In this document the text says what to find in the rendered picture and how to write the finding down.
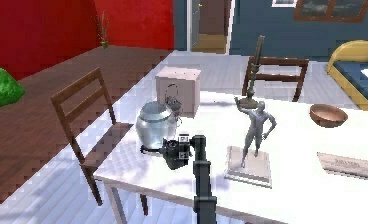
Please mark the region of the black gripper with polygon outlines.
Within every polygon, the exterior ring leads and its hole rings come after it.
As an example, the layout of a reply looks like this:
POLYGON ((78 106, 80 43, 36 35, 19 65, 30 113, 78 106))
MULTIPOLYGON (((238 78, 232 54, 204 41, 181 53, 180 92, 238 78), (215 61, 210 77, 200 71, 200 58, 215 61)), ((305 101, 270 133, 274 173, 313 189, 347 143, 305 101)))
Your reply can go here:
POLYGON ((149 149, 142 145, 140 147, 140 152, 143 154, 162 154, 167 166, 171 170, 176 170, 188 164, 190 157, 190 144, 188 142, 179 142, 177 140, 165 140, 162 149, 149 149))

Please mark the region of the round clear glass vase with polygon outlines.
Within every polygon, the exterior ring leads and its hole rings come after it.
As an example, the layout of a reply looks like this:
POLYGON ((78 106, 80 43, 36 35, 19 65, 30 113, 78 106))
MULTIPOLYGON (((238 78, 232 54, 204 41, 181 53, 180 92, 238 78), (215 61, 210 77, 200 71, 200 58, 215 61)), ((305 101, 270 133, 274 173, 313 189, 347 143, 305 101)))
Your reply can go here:
POLYGON ((136 121, 136 132, 144 147, 159 149, 163 140, 175 137, 177 121, 173 111, 157 101, 146 103, 140 110, 136 121))

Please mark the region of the dry twigs in small vase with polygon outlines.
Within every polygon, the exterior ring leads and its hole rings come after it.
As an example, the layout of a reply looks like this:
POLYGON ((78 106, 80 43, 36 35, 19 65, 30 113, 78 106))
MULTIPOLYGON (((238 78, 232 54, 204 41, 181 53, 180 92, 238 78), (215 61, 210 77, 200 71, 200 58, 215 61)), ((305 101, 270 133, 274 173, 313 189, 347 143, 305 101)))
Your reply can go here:
POLYGON ((105 11, 102 11, 101 16, 96 19, 98 27, 98 36, 100 43, 104 49, 108 47, 107 31, 109 26, 109 20, 105 17, 105 11))

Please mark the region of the pale pink box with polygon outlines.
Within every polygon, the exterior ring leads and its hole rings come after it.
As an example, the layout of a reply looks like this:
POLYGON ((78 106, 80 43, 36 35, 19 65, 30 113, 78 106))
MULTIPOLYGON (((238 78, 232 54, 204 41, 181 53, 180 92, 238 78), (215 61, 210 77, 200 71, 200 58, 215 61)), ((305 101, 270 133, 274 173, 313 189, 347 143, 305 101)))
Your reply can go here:
POLYGON ((165 66, 156 75, 157 100, 168 96, 181 103, 181 115, 194 118, 200 103, 200 69, 165 66))

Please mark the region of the brown wooden slat chair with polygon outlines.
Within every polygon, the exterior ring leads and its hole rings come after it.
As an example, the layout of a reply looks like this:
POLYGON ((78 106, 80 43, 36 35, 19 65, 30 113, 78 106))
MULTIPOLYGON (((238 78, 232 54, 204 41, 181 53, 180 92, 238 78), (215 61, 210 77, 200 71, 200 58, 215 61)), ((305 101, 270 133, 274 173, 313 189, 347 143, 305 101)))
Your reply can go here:
POLYGON ((107 87, 99 68, 95 68, 85 76, 81 77, 60 92, 53 95, 51 97, 51 102, 54 106, 65 136, 79 161, 81 170, 87 180, 97 205, 101 206, 103 201, 93 174, 113 151, 115 146, 120 142, 125 134, 130 130, 132 124, 121 123, 116 120, 113 103, 111 102, 107 87), (95 80, 99 82, 100 87, 76 107, 71 109, 69 112, 65 112, 62 108, 62 104, 95 80), (101 97, 104 97, 106 100, 106 107, 109 110, 111 119, 111 127, 105 132, 95 146, 86 155, 83 155, 80 145, 76 140, 76 136, 72 132, 70 124, 101 97))
MULTIPOLYGON (((246 69, 246 74, 244 77, 244 82, 242 86, 242 95, 245 96, 248 91, 248 83, 253 77, 255 57, 250 56, 248 60, 248 65, 246 69)), ((296 82, 296 90, 292 101, 297 102, 299 100, 301 90, 304 84, 305 75, 308 69, 309 60, 308 59, 298 59, 298 58, 276 58, 276 57, 261 57, 259 60, 261 65, 276 65, 276 66, 297 66, 301 68, 300 74, 296 76, 292 75, 282 75, 282 74, 263 74, 258 73, 256 75, 257 80, 264 81, 281 81, 281 82, 296 82)))

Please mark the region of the grey man statue on base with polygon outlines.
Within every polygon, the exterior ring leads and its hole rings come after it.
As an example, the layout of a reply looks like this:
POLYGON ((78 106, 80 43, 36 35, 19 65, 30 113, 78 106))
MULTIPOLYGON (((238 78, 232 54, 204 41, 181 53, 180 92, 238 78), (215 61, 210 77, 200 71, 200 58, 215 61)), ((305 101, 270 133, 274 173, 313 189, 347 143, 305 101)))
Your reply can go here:
POLYGON ((250 125, 244 147, 227 148, 225 179, 271 188, 269 154, 261 152, 261 144, 277 125, 276 119, 265 111, 265 102, 259 101, 256 109, 246 109, 237 103, 240 112, 249 116, 250 125))

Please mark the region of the brown tall candlestick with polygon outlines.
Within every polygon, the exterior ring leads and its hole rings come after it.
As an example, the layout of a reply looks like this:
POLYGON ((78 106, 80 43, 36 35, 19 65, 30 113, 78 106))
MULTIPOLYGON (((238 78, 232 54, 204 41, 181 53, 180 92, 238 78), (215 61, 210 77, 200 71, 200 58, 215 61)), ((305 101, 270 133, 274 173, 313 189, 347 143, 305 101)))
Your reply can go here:
POLYGON ((256 50, 255 50, 255 55, 254 55, 254 60, 250 63, 251 65, 251 80, 249 82, 249 87, 246 90, 246 97, 245 98, 241 98, 238 100, 238 105, 241 106, 242 108, 245 109, 256 109, 258 106, 258 102, 256 100, 253 99, 253 96, 255 94, 254 91, 254 84, 256 81, 256 74, 259 71, 260 68, 260 57, 261 57, 261 53, 262 53, 262 47, 264 44, 264 39, 265 36, 264 35, 260 35, 258 37, 257 40, 257 44, 256 44, 256 50))

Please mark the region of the brown room door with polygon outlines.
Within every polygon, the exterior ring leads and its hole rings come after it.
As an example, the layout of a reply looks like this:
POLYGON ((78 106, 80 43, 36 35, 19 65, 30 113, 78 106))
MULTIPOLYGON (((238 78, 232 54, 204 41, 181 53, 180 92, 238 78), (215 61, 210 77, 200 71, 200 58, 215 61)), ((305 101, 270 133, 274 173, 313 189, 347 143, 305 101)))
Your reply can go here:
POLYGON ((189 35, 192 52, 225 54, 232 0, 191 0, 189 35))

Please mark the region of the white table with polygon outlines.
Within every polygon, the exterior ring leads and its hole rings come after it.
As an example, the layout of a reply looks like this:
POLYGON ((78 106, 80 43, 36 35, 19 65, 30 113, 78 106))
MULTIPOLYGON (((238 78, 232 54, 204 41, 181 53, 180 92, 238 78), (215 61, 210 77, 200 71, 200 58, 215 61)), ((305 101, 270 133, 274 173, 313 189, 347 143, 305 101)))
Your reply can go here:
MULTIPOLYGON (((368 160, 368 111, 343 108, 348 120, 336 128, 316 125, 310 104, 270 99, 266 109, 277 126, 263 141, 269 153, 272 189, 224 179, 227 147, 244 145, 249 126, 231 94, 202 91, 195 118, 182 118, 177 133, 206 136, 217 213, 269 224, 368 224, 368 180, 328 174, 317 152, 368 160)), ((114 186, 193 206, 195 176, 189 165, 170 170, 162 157, 140 153, 135 127, 94 173, 114 186)))

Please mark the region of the green round bush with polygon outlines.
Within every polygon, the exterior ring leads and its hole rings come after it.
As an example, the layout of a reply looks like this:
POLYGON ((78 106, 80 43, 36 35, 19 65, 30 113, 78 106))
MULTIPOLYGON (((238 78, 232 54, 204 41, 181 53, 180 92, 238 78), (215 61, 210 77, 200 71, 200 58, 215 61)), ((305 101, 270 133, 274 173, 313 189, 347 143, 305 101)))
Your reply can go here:
POLYGON ((0 67, 0 107, 16 103, 24 94, 24 88, 0 67))

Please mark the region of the brown wooden bowl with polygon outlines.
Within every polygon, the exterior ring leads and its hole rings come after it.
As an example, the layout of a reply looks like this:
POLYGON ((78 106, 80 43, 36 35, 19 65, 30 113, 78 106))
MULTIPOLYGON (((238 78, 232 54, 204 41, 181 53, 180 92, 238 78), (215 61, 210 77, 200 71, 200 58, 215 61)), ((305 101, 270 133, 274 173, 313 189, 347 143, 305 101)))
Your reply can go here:
POLYGON ((313 104, 309 115, 315 124, 325 128, 339 127, 348 119, 343 110, 328 104, 313 104))

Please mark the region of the yellow sofa with blue cushion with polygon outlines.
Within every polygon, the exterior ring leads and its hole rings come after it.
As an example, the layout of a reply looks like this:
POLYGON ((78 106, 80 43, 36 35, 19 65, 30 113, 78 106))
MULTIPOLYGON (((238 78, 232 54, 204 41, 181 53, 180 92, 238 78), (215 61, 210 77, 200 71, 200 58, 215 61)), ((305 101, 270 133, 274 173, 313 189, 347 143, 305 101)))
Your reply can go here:
POLYGON ((340 45, 332 54, 326 72, 361 109, 368 111, 368 41, 354 40, 340 45))

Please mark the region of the brown framed dark picture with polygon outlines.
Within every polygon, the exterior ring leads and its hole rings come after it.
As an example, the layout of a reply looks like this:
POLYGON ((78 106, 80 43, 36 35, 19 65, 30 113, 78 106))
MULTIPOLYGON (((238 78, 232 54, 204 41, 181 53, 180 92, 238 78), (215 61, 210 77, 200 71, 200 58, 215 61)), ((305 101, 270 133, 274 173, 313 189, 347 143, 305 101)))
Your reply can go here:
POLYGON ((368 10, 368 0, 298 0, 295 21, 360 23, 368 10))

